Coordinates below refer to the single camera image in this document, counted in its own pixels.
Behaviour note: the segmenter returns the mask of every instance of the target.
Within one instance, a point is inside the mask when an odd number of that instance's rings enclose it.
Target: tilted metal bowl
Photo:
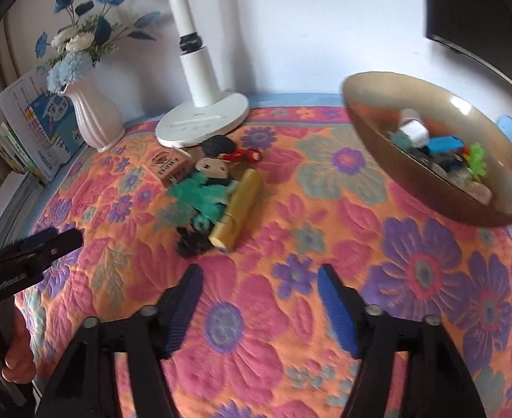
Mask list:
[[[418,78],[393,72],[365,72],[343,83],[347,111],[362,142],[380,167],[407,192],[438,213],[480,227],[512,224],[512,144],[477,108]],[[417,110],[430,136],[456,135],[484,148],[483,184],[493,198],[485,206],[437,176],[389,141],[399,111]]]

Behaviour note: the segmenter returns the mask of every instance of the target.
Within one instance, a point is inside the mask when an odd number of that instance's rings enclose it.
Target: yellow cylinder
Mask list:
[[[262,186],[263,181],[260,174],[255,169],[247,169],[236,187],[221,221],[215,225],[209,235],[209,241],[215,248],[228,253],[233,251],[238,235],[256,203]]]

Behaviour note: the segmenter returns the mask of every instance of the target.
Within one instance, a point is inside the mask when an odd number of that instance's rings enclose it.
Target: hand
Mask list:
[[[8,382],[28,384],[37,372],[33,361],[33,352],[29,346],[31,335],[25,326],[25,319],[18,308],[14,310],[14,340],[6,354],[6,368],[2,376]]]

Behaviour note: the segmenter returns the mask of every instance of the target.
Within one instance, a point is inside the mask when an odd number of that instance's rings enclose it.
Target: wall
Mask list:
[[[161,10],[166,0],[130,0],[121,9]],[[191,0],[224,88],[253,92],[338,92],[347,75],[395,71],[443,86],[487,116],[512,116],[512,88],[469,58],[425,39],[425,0]],[[20,71],[34,66],[35,41],[63,26],[52,0],[18,0],[8,14]],[[125,40],[96,70],[102,90],[127,118],[181,103],[188,91],[170,16],[159,42]]]

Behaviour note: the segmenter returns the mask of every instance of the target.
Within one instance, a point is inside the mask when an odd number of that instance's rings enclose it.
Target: floral tablecloth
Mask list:
[[[136,125],[111,151],[86,150],[36,223],[35,231],[77,227],[85,237],[17,297],[40,384],[86,316],[127,317],[188,265],[174,243],[189,215],[142,167],[158,150],[154,129]],[[192,260],[204,269],[204,292],[183,348],[163,362],[185,418],[340,415],[359,365],[340,350],[316,293],[324,262],[394,316],[441,316],[488,416],[512,416],[509,230],[457,224],[408,195],[341,108],[255,109],[231,137],[263,150],[265,191],[234,254]],[[131,417],[124,356],[117,372]],[[390,416],[404,375],[397,354]]]

